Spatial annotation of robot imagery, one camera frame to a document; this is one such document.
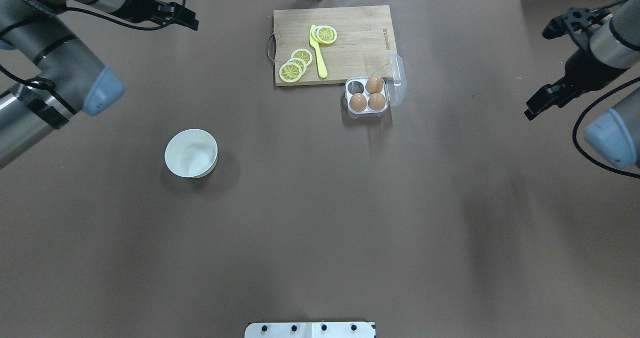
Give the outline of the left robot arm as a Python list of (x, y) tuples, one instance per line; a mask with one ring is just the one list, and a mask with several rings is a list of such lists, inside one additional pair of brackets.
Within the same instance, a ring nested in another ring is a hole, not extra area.
[(6, 167), (73, 115), (100, 114), (124, 93), (111, 69), (60, 20), (83, 4), (83, 14), (117, 25), (154, 32), (170, 25), (197, 30), (193, 11), (159, 0), (1, 0), (1, 48), (17, 50), (39, 69), (22, 79), (2, 67), (14, 86), (1, 95), (1, 166)]

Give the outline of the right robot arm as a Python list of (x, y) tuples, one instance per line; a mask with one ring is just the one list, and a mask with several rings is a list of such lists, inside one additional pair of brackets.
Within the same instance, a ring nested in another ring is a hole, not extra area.
[[(611, 14), (610, 5), (599, 8), (570, 8), (554, 17), (542, 31), (545, 39), (569, 36), (576, 52), (566, 61), (564, 76), (551, 85), (542, 86), (526, 101), (524, 112), (533, 120), (550, 107), (565, 107), (583, 94), (604, 89), (623, 73), (638, 64), (640, 57), (640, 0), (619, 1), (620, 10)], [(639, 165), (639, 91), (608, 108), (588, 124), (583, 139), (605, 160), (599, 162), (579, 144), (578, 129), (586, 114), (599, 103), (622, 89), (639, 82), (638, 78), (610, 90), (592, 102), (574, 124), (571, 139), (574, 147), (593, 164), (615, 174), (638, 178), (628, 172)]]

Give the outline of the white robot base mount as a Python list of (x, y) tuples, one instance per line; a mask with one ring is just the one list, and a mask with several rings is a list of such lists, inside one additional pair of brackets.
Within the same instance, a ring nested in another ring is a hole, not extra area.
[(244, 337), (376, 337), (374, 322), (254, 322), (247, 325)]

